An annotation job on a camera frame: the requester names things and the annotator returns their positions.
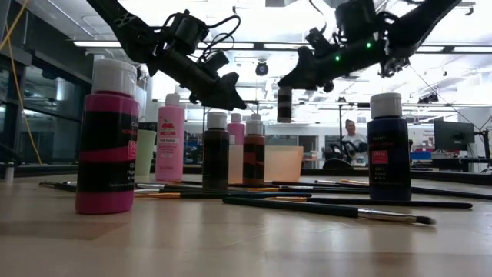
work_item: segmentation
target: pink paint bottle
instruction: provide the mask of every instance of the pink paint bottle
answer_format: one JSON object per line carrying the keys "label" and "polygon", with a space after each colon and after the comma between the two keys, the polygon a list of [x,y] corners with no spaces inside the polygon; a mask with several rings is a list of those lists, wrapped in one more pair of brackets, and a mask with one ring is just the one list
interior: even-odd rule
{"label": "pink paint bottle", "polygon": [[166,95],[166,106],[158,112],[155,178],[181,181],[185,159],[185,110],[179,106],[179,94]]}
{"label": "pink paint bottle", "polygon": [[137,70],[126,62],[94,63],[92,94],[85,97],[78,158],[78,213],[126,212],[133,204],[137,154]]}
{"label": "pink paint bottle", "polygon": [[241,123],[241,114],[231,114],[231,123],[228,124],[229,143],[232,145],[244,144],[244,124]]}

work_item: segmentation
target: robotic arm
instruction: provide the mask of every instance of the robotic arm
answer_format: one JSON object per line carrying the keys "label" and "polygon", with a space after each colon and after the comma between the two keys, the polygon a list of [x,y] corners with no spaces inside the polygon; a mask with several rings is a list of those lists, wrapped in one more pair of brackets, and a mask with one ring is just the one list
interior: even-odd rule
{"label": "robotic arm", "polygon": [[280,87],[334,88],[333,80],[379,63],[381,77],[392,77],[410,64],[408,60],[439,21],[461,0],[401,0],[418,5],[398,18],[376,14],[372,0],[349,0],[335,10],[338,33],[328,42],[316,28],[306,40],[314,49],[298,49],[298,64],[278,82]]}
{"label": "robotic arm", "polygon": [[[191,91],[190,101],[194,104],[200,101],[203,106],[212,108],[246,109],[235,88],[239,75],[231,72],[222,78],[218,76],[217,70],[229,63],[222,51],[210,58],[202,56],[196,63],[187,57],[214,26],[207,26],[185,10],[171,15],[162,28],[152,28],[128,12],[118,0],[87,2],[109,24],[128,57],[147,65],[150,76],[163,71]],[[231,18],[241,22],[236,15]]]}

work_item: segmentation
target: dark blue paint bottle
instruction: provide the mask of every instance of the dark blue paint bottle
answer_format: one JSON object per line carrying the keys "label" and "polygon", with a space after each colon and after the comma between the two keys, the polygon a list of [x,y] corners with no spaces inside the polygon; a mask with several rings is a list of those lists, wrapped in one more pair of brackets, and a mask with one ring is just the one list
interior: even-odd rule
{"label": "dark blue paint bottle", "polygon": [[411,200],[407,121],[401,118],[401,95],[371,97],[367,124],[369,190],[373,200]]}

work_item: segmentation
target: white cup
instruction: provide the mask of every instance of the white cup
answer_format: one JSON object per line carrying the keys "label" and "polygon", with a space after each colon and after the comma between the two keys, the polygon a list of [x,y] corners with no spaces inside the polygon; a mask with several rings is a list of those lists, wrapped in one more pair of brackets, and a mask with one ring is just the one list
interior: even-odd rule
{"label": "white cup", "polygon": [[156,135],[156,131],[138,130],[136,176],[148,176],[151,171]]}

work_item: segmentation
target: table surface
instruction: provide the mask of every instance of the table surface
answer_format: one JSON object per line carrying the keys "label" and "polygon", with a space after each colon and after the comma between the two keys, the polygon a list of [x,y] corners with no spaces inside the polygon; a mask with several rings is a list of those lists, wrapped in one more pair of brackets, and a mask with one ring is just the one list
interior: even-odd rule
{"label": "table surface", "polygon": [[[194,199],[136,199],[130,212],[77,215],[73,193],[38,187],[40,181],[74,179],[0,183],[0,276],[470,277],[492,272],[492,202],[472,201],[470,211],[376,208],[427,215],[437,220],[435,226]],[[484,186],[413,184],[492,194]]]}

